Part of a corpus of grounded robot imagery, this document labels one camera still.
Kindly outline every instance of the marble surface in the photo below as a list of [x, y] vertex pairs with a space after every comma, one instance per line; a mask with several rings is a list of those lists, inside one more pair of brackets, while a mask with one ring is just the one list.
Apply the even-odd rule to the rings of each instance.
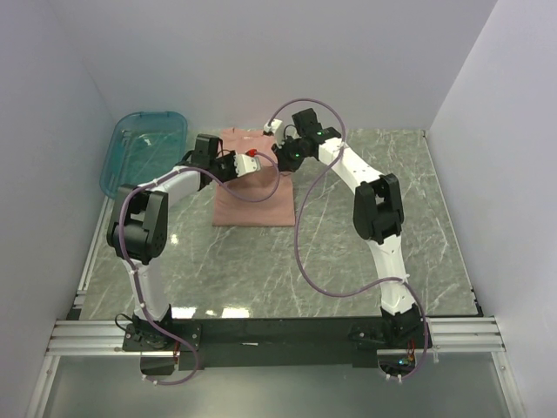
[[[422, 132], [352, 130], [348, 143], [371, 166], [399, 178], [406, 215], [402, 240], [406, 270], [427, 313], [476, 314]], [[296, 207], [322, 169], [319, 162], [308, 159], [293, 174]], [[175, 316], [379, 314], [379, 289], [343, 300], [313, 291], [296, 266], [292, 227], [211, 226], [214, 187], [206, 187], [170, 210], [161, 264], [164, 290]], [[351, 192], [331, 172], [313, 191], [300, 229], [307, 272], [334, 292], [347, 292], [377, 279], [372, 255], [354, 231], [352, 204]], [[110, 210], [105, 215], [82, 320], [108, 320], [133, 310], [124, 266], [104, 242], [108, 217]]]

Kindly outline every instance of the translucent blue container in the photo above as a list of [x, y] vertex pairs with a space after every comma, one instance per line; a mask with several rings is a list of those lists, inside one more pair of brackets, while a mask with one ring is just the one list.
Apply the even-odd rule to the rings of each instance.
[[139, 185], [168, 172], [185, 153], [188, 124], [174, 111], [139, 112], [114, 128], [100, 186], [111, 199], [123, 184]]

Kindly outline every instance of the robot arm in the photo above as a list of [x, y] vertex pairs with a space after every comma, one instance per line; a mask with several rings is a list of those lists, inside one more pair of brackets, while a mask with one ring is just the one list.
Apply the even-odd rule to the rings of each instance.
[[[186, 154], [185, 159], [170, 171], [178, 172], [178, 174], [166, 181], [163, 179], [169, 173], [156, 179], [157, 186], [139, 193], [131, 200], [128, 207], [124, 226], [125, 245], [138, 270], [144, 303], [149, 307], [149, 313], [155, 321], [162, 321], [171, 312], [170, 304], [164, 294], [160, 260], [158, 259], [166, 244], [168, 209], [179, 200], [201, 190], [211, 182], [211, 178], [201, 172], [180, 172], [183, 166], [202, 168], [222, 182], [237, 179], [260, 169], [258, 159], [248, 155], [230, 152], [219, 157], [220, 141], [221, 139], [218, 137], [198, 135], [195, 149], [190, 155]], [[128, 271], [135, 300], [134, 314], [140, 320], [146, 320], [139, 303], [133, 271], [123, 260], [118, 244], [118, 218], [122, 204], [126, 196], [135, 188], [133, 185], [122, 185], [118, 188], [107, 232], [107, 241], [109, 246], [115, 248], [117, 256], [122, 259]]]
[[[404, 212], [397, 178], [393, 174], [383, 175], [369, 166], [342, 142], [333, 128], [323, 129], [313, 109], [296, 113], [292, 119], [299, 138], [286, 136], [280, 120], [275, 119], [265, 126], [265, 132], [275, 136], [273, 151], [281, 171], [295, 172], [308, 157], [329, 165], [344, 148], [342, 158], [332, 170], [354, 193], [354, 227], [372, 251], [379, 278], [398, 277], [407, 281], [400, 248]], [[418, 326], [418, 310], [408, 289], [391, 281], [381, 283], [380, 287], [383, 316], [398, 330]]]

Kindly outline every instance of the white panel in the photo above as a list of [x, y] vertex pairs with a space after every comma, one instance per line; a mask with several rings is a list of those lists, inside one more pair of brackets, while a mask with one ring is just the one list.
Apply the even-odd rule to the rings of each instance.
[[43, 1], [0, 13], [0, 415], [24, 416], [97, 222], [114, 126]]
[[500, 0], [430, 146], [480, 303], [530, 417], [555, 416], [557, 3]]
[[50, 0], [112, 114], [261, 126], [315, 97], [350, 126], [428, 128], [495, 0]]

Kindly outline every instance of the pink cloth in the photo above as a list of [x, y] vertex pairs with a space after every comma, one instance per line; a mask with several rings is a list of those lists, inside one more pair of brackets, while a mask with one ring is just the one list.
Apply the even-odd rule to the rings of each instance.
[[[225, 150], [238, 153], [257, 149], [275, 162], [271, 147], [274, 137], [263, 135], [263, 131], [245, 131], [229, 128], [220, 135]], [[226, 183], [228, 187], [250, 199], [268, 196], [277, 181], [277, 172], [271, 163], [260, 158], [261, 170], [247, 174], [240, 179]], [[212, 217], [214, 226], [294, 226], [294, 191], [290, 174], [281, 173], [277, 191], [266, 201], [249, 203], [237, 199], [217, 186], [215, 211]]]

